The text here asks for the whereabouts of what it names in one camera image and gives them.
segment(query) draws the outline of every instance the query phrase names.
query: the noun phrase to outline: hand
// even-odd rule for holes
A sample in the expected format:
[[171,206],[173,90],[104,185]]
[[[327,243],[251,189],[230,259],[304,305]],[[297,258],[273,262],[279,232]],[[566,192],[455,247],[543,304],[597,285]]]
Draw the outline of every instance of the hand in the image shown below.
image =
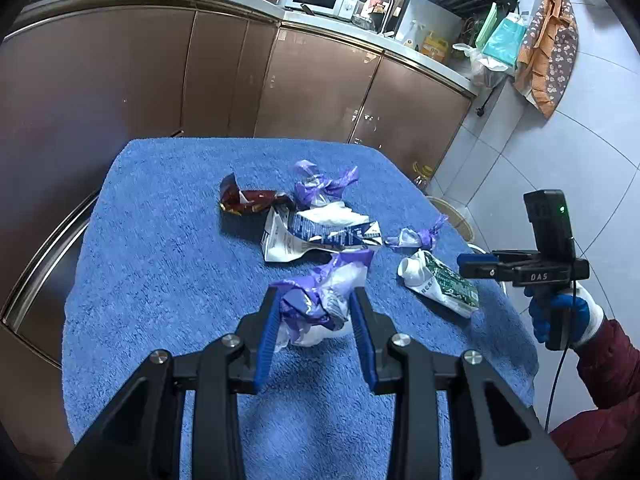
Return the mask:
[[[532,298],[533,291],[533,287],[527,286],[524,289],[524,295]],[[574,310],[569,332],[569,343],[574,347],[591,339],[600,328],[604,318],[602,308],[593,301],[591,294],[580,283],[576,284],[575,305],[574,290],[568,288],[551,297],[550,307],[572,308]],[[549,320],[535,298],[529,303],[529,314],[533,322],[533,335],[539,343],[546,342],[549,339]]]

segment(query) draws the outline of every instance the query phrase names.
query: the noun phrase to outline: blue towel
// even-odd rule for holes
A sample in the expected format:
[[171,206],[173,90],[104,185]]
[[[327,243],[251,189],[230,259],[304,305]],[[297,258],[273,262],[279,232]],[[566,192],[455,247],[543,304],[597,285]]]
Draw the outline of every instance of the blue towel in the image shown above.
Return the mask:
[[[438,217],[381,153],[363,146],[287,139],[134,140],[114,161],[65,306],[63,389],[78,441],[111,396],[156,348],[203,349],[258,309],[270,283],[328,261],[320,251],[265,264],[265,214],[224,214],[220,180],[241,189],[293,189],[307,158],[329,176],[357,164],[344,198],[380,222],[383,235],[430,227]],[[447,223],[434,253],[453,269],[468,251]],[[396,275],[403,254],[379,250],[367,277],[375,310],[428,348],[452,355],[477,348],[526,404],[533,400],[536,349],[494,282],[478,282],[481,309],[465,320],[421,299]],[[393,398],[375,397],[360,371],[353,335],[274,356],[266,391],[239,396],[247,478],[383,479]],[[448,418],[440,396],[442,477],[451,478]],[[184,412],[180,477],[190,477],[193,396]]]

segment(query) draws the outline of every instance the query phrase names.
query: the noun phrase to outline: black power cord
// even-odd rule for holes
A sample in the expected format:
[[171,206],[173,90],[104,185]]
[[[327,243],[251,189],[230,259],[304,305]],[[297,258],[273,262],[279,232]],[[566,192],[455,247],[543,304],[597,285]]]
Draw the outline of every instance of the black power cord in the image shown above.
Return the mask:
[[546,421],[545,421],[545,433],[549,432],[549,417],[551,416],[551,405],[554,402],[554,394],[556,393],[556,386],[558,386],[558,377],[560,376],[560,370],[562,369],[562,363],[564,363],[564,358],[566,357],[566,351],[569,349],[569,340],[571,339],[571,325],[572,322],[574,320],[574,308],[575,308],[575,293],[577,290],[577,285],[575,283],[574,280],[574,302],[572,304],[572,308],[571,308],[571,317],[570,317],[570,323],[569,323],[569,335],[566,338],[566,344],[564,345],[564,351],[562,352],[562,357],[560,358],[560,363],[558,364],[558,370],[556,371],[556,378],[554,379],[554,385],[551,388],[551,395],[549,397],[549,406],[546,409]]

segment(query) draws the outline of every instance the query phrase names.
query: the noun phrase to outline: kitchen cabinet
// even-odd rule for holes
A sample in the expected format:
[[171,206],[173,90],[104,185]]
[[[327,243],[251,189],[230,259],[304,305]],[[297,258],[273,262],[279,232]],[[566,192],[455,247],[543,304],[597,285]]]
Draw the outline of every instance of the kitchen cabinet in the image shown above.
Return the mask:
[[0,304],[131,139],[180,128],[194,10],[93,9],[0,45]]
[[253,137],[275,33],[275,25],[198,11],[184,76],[185,137]]
[[348,142],[379,61],[357,46],[281,28],[255,137]]
[[380,150],[413,178],[414,162],[439,165],[469,105],[442,83],[383,58],[351,142]]

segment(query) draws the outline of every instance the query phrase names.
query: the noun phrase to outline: screw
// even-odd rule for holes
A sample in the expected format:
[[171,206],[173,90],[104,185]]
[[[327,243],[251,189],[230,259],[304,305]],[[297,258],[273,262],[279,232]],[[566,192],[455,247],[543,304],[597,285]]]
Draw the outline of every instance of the screw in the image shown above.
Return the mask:
[[149,356],[151,362],[155,365],[161,365],[169,360],[169,353],[166,350],[154,350]]
[[229,348],[235,348],[240,344],[240,338],[236,334],[227,334],[222,336],[222,344]]
[[391,336],[391,342],[396,346],[407,346],[411,338],[407,334],[397,333]]
[[482,362],[482,354],[478,350],[467,350],[464,358],[470,365],[479,365]]

